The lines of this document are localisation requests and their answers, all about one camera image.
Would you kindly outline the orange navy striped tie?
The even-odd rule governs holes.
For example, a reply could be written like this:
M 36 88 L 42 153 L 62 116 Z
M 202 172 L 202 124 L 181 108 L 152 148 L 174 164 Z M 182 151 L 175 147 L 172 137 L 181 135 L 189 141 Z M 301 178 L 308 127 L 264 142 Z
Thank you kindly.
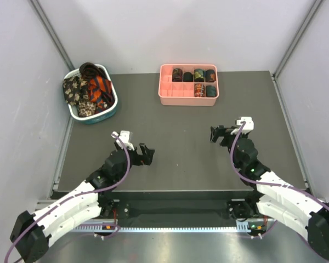
M 90 102 L 96 105 L 95 114 L 109 109 L 115 103 L 112 82 L 101 76 L 96 76 L 89 81 L 88 95 Z

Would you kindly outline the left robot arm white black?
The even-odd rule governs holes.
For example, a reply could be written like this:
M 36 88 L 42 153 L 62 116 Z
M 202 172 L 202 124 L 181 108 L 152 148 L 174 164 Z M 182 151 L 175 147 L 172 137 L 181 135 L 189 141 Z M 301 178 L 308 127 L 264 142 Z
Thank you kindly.
M 151 165 L 155 154 L 143 143 L 134 148 L 119 142 L 115 146 L 104 164 L 74 190 L 43 209 L 19 214 L 9 250 L 16 249 L 23 262 L 36 262 L 75 227 L 99 216 L 110 216 L 114 205 L 107 200 L 107 192 L 125 180 L 132 166 Z

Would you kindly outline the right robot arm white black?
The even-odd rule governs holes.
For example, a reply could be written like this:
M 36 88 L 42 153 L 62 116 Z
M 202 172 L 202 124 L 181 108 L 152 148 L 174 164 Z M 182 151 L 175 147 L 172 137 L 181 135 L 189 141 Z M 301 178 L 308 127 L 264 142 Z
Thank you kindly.
M 305 190 L 283 181 L 258 160 L 258 151 L 242 121 L 234 127 L 211 127 L 210 141 L 222 138 L 234 172 L 257 197 L 245 203 L 252 217 L 260 214 L 273 218 L 299 234 L 323 259 L 329 261 L 329 202 L 323 202 Z

